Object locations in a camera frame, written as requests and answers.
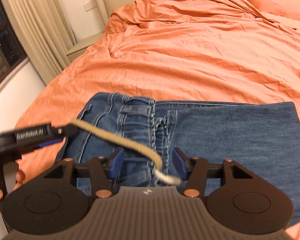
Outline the blue denim jeans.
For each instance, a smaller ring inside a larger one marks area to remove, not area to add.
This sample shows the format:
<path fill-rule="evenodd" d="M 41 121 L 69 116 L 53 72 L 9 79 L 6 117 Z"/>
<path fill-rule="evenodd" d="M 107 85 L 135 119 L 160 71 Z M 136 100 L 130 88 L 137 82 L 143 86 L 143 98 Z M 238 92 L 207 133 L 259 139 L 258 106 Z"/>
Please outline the blue denim jeans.
<path fill-rule="evenodd" d="M 155 101 L 97 93 L 78 119 L 152 148 L 172 176 L 175 148 L 211 163 L 232 159 L 287 194 L 294 205 L 291 224 L 300 222 L 300 121 L 292 102 Z"/>

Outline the beige bedside ledge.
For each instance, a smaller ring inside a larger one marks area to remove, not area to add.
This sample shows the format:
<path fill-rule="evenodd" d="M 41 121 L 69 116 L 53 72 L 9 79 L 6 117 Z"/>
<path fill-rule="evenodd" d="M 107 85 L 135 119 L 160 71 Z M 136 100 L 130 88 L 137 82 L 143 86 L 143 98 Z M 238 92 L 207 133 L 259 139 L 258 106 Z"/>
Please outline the beige bedside ledge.
<path fill-rule="evenodd" d="M 77 42 L 77 44 L 75 44 L 71 49 L 69 49 L 66 54 L 69 61 L 72 62 L 76 58 L 84 54 L 87 48 L 93 45 L 103 34 L 104 32 L 100 32 Z"/>

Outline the dark framed window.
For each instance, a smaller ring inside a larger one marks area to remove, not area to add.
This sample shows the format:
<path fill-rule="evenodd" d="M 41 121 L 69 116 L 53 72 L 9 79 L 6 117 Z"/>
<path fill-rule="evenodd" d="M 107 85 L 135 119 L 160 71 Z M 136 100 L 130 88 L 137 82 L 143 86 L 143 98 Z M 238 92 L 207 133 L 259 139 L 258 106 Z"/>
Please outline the dark framed window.
<path fill-rule="evenodd" d="M 0 84 L 26 58 L 0 0 Z"/>

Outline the beige curtain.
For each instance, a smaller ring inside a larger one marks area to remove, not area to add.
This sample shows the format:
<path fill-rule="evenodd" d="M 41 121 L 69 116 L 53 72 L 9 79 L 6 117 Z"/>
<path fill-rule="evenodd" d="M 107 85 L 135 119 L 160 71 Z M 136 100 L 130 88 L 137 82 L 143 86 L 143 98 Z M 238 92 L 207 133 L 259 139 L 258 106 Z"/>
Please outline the beige curtain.
<path fill-rule="evenodd" d="M 77 43 L 59 0 L 1 0 L 11 26 L 32 65 L 49 84 L 70 65 Z"/>

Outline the orange bed duvet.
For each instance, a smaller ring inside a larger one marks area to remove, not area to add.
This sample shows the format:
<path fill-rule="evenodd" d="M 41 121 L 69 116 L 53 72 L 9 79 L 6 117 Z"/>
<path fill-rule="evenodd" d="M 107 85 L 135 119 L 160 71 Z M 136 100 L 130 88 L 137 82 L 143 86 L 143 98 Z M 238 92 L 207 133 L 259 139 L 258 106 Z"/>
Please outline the orange bed duvet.
<path fill-rule="evenodd" d="M 97 93 L 155 101 L 292 102 L 300 121 L 300 28 L 207 20 L 112 25 L 39 94 L 17 127 L 77 119 Z M 288 233 L 300 239 L 300 222 Z"/>

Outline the white wall switch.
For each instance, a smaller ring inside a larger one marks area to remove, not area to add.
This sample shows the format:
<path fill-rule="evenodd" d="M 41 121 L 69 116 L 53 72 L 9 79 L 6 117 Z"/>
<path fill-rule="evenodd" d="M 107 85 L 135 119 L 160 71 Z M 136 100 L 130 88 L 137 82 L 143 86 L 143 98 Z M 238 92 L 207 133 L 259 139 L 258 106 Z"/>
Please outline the white wall switch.
<path fill-rule="evenodd" d="M 95 1 L 89 1 L 83 5 L 86 12 L 94 9 L 96 7 Z"/>

